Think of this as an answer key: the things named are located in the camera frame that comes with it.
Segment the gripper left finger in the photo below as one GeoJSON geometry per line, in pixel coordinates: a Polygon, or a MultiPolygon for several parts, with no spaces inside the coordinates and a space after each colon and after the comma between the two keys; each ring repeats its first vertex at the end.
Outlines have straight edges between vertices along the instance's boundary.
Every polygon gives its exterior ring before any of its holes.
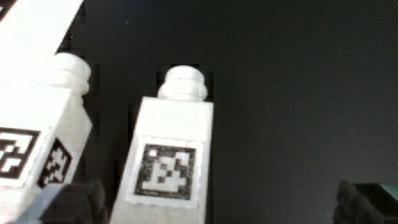
{"type": "Polygon", "coordinates": [[[23,224],[108,224],[101,182],[49,184],[23,212],[23,224]]]}

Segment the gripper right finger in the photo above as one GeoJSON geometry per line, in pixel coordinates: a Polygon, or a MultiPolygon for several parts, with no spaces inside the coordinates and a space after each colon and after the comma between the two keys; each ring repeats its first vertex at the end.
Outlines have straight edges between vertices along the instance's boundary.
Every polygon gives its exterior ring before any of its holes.
{"type": "Polygon", "coordinates": [[[398,184],[343,181],[336,199],[336,224],[398,224],[398,184]]]}

